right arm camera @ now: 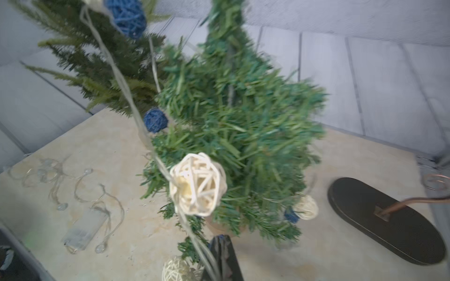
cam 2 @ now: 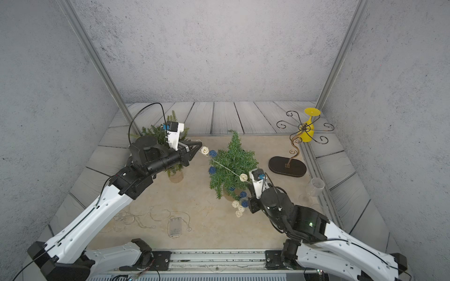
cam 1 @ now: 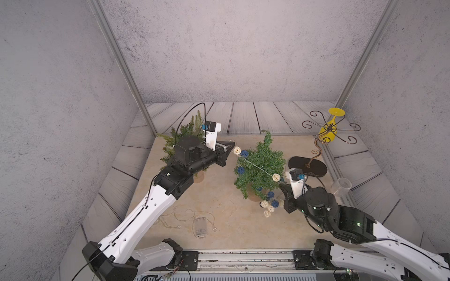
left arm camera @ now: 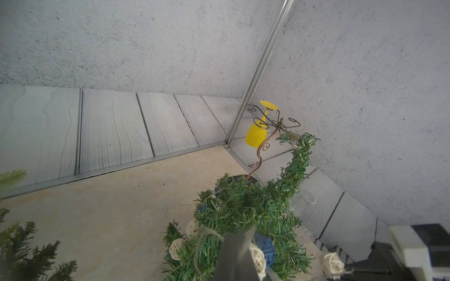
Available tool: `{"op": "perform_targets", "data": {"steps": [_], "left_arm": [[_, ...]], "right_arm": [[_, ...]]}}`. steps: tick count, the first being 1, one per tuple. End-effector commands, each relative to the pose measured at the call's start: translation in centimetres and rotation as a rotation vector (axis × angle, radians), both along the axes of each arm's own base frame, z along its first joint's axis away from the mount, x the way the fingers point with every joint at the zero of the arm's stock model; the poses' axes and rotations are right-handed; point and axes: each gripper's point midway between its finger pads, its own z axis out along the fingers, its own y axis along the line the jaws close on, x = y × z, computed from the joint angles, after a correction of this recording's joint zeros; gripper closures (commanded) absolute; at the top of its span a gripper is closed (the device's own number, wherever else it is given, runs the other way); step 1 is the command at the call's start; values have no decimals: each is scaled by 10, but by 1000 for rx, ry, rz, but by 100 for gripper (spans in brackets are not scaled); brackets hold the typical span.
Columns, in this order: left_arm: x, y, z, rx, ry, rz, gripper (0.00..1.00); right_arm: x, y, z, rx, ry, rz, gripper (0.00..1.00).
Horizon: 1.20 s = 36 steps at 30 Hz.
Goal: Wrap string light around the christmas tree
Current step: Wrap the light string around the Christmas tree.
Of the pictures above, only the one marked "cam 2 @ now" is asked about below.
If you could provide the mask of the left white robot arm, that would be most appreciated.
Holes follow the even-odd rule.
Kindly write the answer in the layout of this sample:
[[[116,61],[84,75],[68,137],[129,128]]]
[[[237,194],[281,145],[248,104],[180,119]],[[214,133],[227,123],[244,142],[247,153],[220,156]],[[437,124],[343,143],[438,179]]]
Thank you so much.
[[[157,174],[178,164],[189,166],[197,152],[209,154],[201,142],[169,139],[169,146],[144,135],[129,146],[131,162],[106,181],[100,195],[66,228],[46,242],[28,248],[32,263],[47,281],[86,281],[122,267],[148,268],[155,260],[142,239],[122,246],[88,250],[92,239],[126,206],[153,184]]]

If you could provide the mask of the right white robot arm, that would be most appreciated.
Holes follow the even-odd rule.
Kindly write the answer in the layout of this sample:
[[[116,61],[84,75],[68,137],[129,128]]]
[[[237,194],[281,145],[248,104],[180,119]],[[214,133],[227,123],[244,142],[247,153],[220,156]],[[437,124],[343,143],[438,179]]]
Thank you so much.
[[[316,269],[348,281],[398,281],[407,258],[374,249],[340,229],[312,208],[295,205],[281,189],[250,191],[248,208],[262,211],[287,236],[277,257],[267,255],[267,269]]]

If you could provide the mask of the clear battery box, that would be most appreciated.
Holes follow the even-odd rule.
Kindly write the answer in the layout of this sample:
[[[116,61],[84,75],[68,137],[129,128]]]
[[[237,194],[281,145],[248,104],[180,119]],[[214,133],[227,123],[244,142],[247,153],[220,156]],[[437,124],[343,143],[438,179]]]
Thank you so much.
[[[170,238],[178,238],[182,235],[183,219],[180,217],[171,217],[168,222],[168,236]]]

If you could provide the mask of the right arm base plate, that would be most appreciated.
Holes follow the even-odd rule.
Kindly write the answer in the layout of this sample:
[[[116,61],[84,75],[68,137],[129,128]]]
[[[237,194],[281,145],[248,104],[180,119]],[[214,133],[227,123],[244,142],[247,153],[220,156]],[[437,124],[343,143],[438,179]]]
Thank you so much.
[[[282,250],[266,250],[266,269],[268,270],[298,270],[302,267],[298,263],[297,250],[301,246],[301,242],[294,240],[286,240],[283,243]]]

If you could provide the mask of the fern tree wooden base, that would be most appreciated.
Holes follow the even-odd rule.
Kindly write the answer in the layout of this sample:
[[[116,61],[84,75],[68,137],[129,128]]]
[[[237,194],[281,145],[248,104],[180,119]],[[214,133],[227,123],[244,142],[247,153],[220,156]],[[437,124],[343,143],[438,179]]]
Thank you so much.
[[[178,122],[178,119],[176,117],[176,113],[174,110],[172,110],[171,115],[167,116],[167,121],[173,121],[173,122]],[[185,127],[184,131],[180,134],[180,141],[188,141],[187,139],[187,134],[188,134],[189,128]],[[164,126],[163,125],[151,125],[150,127],[142,127],[141,128],[141,132],[143,135],[151,135],[157,138],[158,143],[160,145],[164,145],[167,148],[169,148],[169,144],[167,142],[167,136],[166,136],[166,132],[164,130]],[[177,164],[174,167],[169,168],[168,170],[166,170],[166,173],[168,175],[169,180],[172,183],[180,183],[183,179],[184,179],[184,174],[183,174],[183,165],[182,164]]]

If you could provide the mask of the small christmas tree wooden base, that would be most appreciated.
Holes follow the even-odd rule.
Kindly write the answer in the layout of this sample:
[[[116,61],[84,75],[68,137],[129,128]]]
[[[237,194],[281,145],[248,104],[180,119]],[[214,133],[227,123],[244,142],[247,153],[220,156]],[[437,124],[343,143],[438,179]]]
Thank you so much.
[[[235,193],[238,197],[241,197],[240,193],[248,190],[251,185],[249,171],[258,168],[259,163],[255,158],[255,152],[243,149],[238,133],[233,130],[229,132],[232,134],[231,141],[225,150],[219,149],[216,151],[219,155],[215,159],[234,172],[245,173],[248,176],[249,183],[241,183],[238,179],[235,181],[236,189],[232,194]]]

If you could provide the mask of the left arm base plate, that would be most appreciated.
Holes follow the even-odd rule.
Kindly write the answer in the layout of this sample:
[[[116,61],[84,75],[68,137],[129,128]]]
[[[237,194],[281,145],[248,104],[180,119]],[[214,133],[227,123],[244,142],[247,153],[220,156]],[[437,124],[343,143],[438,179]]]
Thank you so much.
[[[137,262],[131,266],[122,266],[120,271],[143,271],[149,268],[150,271],[167,271],[169,269],[169,261],[172,255],[171,251],[153,251],[152,248],[142,239],[136,238],[131,240],[135,246],[139,248],[141,254]]]

